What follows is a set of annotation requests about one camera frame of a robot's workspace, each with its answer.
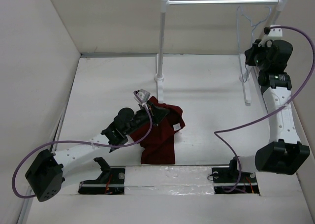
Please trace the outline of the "dark red t shirt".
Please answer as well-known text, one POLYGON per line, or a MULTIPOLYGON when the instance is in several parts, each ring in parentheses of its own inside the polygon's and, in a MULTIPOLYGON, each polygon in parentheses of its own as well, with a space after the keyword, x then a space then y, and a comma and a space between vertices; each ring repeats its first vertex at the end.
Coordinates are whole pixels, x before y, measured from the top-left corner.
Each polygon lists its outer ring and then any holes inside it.
POLYGON ((158 126, 152 127, 149 135, 140 142, 140 146, 144 148, 140 163, 149 165, 175 164, 175 133, 185 127, 182 118, 183 110, 175 105, 158 103, 154 96, 149 101, 155 106, 168 109, 170 113, 158 126))

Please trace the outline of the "light blue wire hanger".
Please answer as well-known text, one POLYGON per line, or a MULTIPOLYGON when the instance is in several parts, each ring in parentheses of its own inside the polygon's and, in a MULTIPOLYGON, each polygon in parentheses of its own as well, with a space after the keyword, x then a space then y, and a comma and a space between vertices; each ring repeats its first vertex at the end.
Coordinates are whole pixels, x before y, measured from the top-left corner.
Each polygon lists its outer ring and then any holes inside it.
POLYGON ((255 37, 256 29, 264 24, 271 15, 271 7, 264 6, 266 15, 258 20, 254 21, 253 18, 247 15, 242 6, 238 6, 236 10, 236 36, 237 36, 237 49, 239 53, 239 63, 240 63, 240 81, 246 83, 250 77, 251 68, 244 65, 245 60, 241 59, 241 54, 245 50, 249 49, 255 37))

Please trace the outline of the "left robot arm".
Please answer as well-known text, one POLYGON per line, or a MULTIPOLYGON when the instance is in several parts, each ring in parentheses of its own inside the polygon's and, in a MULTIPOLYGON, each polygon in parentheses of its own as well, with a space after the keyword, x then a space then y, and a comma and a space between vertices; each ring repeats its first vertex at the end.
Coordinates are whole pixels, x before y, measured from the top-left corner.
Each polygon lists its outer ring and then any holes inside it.
POLYGON ((47 201, 62 188, 81 181, 107 182, 111 167, 103 156, 125 145, 127 137, 143 126, 148 126, 147 133, 150 133, 169 113, 169 109, 151 102, 137 112, 123 108, 113 122, 87 145, 77 143, 54 153, 48 149, 41 151, 25 174, 37 200, 47 201))

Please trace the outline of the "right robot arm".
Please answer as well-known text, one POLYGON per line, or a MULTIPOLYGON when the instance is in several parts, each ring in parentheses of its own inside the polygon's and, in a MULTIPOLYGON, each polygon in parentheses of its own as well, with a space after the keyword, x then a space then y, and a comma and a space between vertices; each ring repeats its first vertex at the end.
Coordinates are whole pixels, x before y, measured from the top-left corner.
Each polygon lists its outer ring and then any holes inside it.
POLYGON ((310 155, 295 130, 291 98, 291 79, 285 72, 293 46, 284 40, 258 39, 245 51, 246 65, 259 69, 258 83, 270 117, 269 143, 255 155, 239 157, 239 161, 227 169, 232 181, 239 181, 246 173, 271 172, 292 175, 310 155))

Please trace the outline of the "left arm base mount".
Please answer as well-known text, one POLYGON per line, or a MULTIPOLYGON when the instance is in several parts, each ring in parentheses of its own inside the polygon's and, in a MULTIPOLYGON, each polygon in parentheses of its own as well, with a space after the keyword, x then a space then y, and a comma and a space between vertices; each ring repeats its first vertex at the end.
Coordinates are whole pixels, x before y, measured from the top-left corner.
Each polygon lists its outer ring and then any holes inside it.
POLYGON ((101 174, 94 180, 80 183, 78 193, 85 195, 123 195, 125 194, 125 167, 110 167, 104 158, 94 158, 101 174))

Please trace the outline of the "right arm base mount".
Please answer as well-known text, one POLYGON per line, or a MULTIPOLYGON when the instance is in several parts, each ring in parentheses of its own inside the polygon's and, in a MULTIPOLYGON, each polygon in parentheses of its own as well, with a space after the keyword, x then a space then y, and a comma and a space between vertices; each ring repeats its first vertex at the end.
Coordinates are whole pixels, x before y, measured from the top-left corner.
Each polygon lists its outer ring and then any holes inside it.
POLYGON ((213 182, 215 194, 259 194, 255 173, 242 172, 239 178, 237 161, 232 159, 229 166, 215 166, 207 179, 213 182))

